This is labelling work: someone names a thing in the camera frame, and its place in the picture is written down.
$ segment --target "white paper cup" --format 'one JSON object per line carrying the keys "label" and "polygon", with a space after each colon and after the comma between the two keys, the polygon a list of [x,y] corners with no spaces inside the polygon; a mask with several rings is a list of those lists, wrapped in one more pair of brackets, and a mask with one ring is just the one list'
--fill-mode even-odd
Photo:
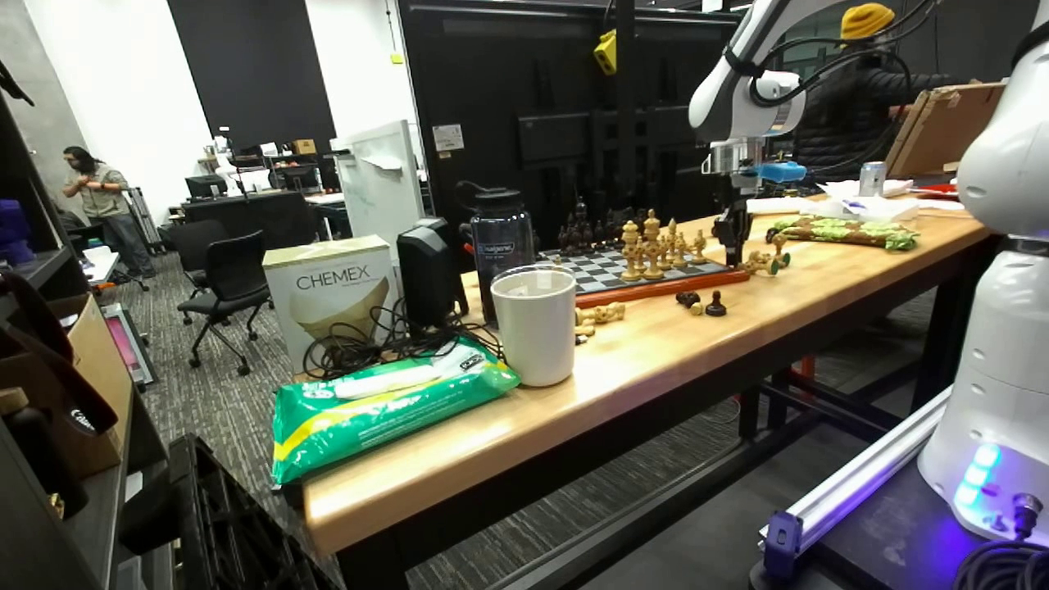
{"label": "white paper cup", "polygon": [[554,386],[572,372],[577,279],[554,265],[519,265],[492,282],[497,340],[521,386]]}

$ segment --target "yellow object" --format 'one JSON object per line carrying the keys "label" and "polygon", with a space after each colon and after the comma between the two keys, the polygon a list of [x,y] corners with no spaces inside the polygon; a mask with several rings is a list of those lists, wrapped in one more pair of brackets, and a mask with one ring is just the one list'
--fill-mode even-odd
{"label": "yellow object", "polygon": [[872,40],[872,37],[879,37],[890,20],[895,20],[895,13],[890,13],[890,7],[884,7],[884,5],[858,5],[858,7],[849,7],[849,11],[842,13],[842,23],[839,23],[839,40],[842,40],[842,42]]}
{"label": "yellow object", "polygon": [[599,67],[604,75],[613,75],[620,68],[615,64],[615,31],[605,31],[595,45],[593,45],[593,60]]}

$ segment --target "gray carpet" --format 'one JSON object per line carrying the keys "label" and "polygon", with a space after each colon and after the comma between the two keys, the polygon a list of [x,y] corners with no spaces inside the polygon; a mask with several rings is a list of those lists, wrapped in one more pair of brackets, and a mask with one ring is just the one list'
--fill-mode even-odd
{"label": "gray carpet", "polygon": [[[242,317],[224,329],[248,350],[248,377],[237,377],[237,357],[215,339],[203,340],[203,367],[193,372],[190,340],[197,339],[198,317],[182,326],[172,312],[178,301],[190,297],[190,282],[181,275],[178,255],[159,255],[157,269],[159,275],[149,279],[149,291],[122,286],[108,300],[124,301],[138,330],[149,340],[148,350],[159,380],[148,386],[145,406],[149,410],[159,440],[170,443],[182,432],[197,432],[278,522],[289,522],[285,503],[268,490],[268,402],[273,386],[294,372],[292,360],[285,360],[274,316],[266,310],[256,317],[257,340],[244,339]],[[905,364],[916,350],[923,317],[927,300],[899,310],[890,326],[872,329],[842,340],[833,355],[821,355],[819,377],[849,391]],[[735,446],[735,404],[722,404],[718,410],[649,440],[543,503],[526,506],[457,549],[412,566],[410,588],[488,588],[500,574],[561,549],[572,536],[593,527],[604,516],[726,446]]]}

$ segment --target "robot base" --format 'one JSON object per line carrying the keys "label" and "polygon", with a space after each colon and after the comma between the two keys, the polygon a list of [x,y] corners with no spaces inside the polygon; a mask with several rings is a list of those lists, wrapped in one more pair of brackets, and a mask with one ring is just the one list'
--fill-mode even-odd
{"label": "robot base", "polygon": [[923,481],[982,537],[1049,549],[1049,261],[999,253],[982,273],[951,404],[916,461]]}

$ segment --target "white box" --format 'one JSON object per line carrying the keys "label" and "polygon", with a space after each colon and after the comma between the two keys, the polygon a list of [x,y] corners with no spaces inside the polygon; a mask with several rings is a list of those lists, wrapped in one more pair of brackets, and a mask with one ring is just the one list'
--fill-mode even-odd
{"label": "white box", "polygon": [[401,301],[393,253],[379,238],[266,251],[273,310],[292,367],[316,339],[383,340]]}

